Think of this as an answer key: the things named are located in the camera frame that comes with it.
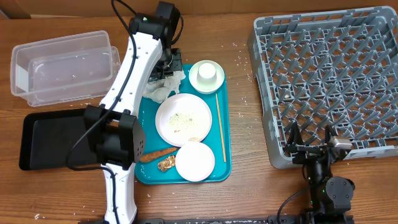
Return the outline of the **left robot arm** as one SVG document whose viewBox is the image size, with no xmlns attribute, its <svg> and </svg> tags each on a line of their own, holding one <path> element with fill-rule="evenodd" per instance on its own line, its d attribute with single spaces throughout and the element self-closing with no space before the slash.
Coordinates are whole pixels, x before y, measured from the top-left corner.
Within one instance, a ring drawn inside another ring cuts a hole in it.
<svg viewBox="0 0 398 224">
<path fill-rule="evenodd" d="M 100 223 L 136 223 L 134 169 L 144 153 L 146 136 L 138 121 L 139 107 L 149 80 L 181 71 L 178 41 L 183 18 L 174 4 L 159 2 L 153 16 L 135 13 L 124 27 L 127 51 L 110 90 L 99 106 L 84 113 L 88 141 L 106 182 L 107 211 Z"/>
</svg>

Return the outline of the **white tissue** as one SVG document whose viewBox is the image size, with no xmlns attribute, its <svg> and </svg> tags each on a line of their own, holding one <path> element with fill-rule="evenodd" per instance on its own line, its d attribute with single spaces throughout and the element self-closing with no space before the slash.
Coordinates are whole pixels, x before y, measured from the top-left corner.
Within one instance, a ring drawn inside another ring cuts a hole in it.
<svg viewBox="0 0 398 224">
<path fill-rule="evenodd" d="M 157 80 L 149 82 L 144 90 L 143 97 L 161 104 L 165 101 L 172 91 L 170 80 Z"/>
<path fill-rule="evenodd" d="M 185 78 L 186 75 L 184 71 L 176 71 L 173 72 L 173 75 L 166 77 L 162 87 L 163 91 L 165 91 L 165 95 L 169 96 L 172 93 L 179 94 L 181 82 Z"/>
</svg>

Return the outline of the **white plastic cup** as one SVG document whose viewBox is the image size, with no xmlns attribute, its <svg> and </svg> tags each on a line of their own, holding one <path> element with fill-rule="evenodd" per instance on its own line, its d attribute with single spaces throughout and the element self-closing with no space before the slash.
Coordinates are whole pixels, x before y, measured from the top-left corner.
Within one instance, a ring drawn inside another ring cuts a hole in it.
<svg viewBox="0 0 398 224">
<path fill-rule="evenodd" d="M 216 68 L 212 63 L 203 63 L 199 66 L 198 75 L 204 80 L 210 80 L 216 75 Z"/>
</svg>

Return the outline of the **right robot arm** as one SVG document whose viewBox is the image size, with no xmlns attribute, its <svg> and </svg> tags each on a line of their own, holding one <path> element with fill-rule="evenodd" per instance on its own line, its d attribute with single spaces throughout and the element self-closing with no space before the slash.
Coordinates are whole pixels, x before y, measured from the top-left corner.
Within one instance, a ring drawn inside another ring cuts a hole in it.
<svg viewBox="0 0 398 224">
<path fill-rule="evenodd" d="M 306 145 L 299 126 L 293 123 L 285 152 L 292 153 L 294 164 L 302 166 L 303 177 L 308 187 L 285 200 L 278 209 L 277 223 L 353 223 L 347 216 L 351 210 L 355 184 L 344 177 L 333 176 L 331 165 L 342 161 L 351 151 L 349 139 L 339 136 L 331 125 L 325 127 L 325 142 L 317 146 Z M 285 205 L 295 197 L 309 192 L 311 207 L 299 215 L 281 215 Z"/>
</svg>

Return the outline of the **pale green bowl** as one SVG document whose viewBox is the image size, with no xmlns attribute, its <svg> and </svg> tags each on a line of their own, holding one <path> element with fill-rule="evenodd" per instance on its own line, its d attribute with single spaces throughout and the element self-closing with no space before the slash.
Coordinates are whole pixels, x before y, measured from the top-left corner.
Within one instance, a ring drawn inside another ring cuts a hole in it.
<svg viewBox="0 0 398 224">
<path fill-rule="evenodd" d="M 216 68 L 216 75 L 210 80 L 204 80 L 198 75 L 199 66 L 203 63 L 212 63 Z M 202 60 L 195 63 L 189 70 L 188 79 L 192 87 L 202 94 L 211 94 L 218 90 L 225 80 L 222 67 L 212 60 Z"/>
</svg>

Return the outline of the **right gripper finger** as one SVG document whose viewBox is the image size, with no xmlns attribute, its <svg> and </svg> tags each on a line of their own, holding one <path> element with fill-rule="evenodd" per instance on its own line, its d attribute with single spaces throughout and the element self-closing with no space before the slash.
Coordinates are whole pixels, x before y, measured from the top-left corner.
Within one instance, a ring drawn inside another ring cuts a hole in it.
<svg viewBox="0 0 398 224">
<path fill-rule="evenodd" d="M 297 122 L 293 122 L 290 129 L 290 136 L 287 140 L 286 147 L 296 146 L 296 145 L 303 146 L 304 141 L 302 139 Z"/>
<path fill-rule="evenodd" d="M 328 146 L 334 146 L 334 140 L 337 136 L 336 131 L 333 129 L 333 126 L 328 124 L 325 126 L 325 144 Z"/>
</svg>

